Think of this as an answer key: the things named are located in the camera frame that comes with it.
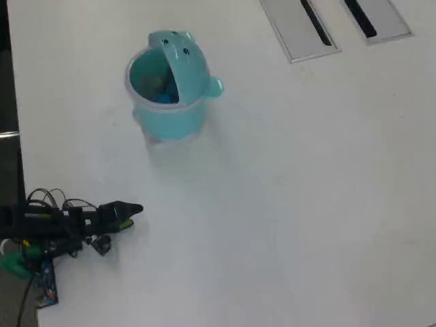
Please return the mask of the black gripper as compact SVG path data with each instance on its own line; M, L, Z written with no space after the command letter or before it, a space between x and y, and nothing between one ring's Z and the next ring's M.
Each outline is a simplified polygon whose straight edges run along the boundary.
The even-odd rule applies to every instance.
M143 210L141 204L114 201L102 204L94 211L82 211L83 236L122 232L134 225L134 221L130 218Z

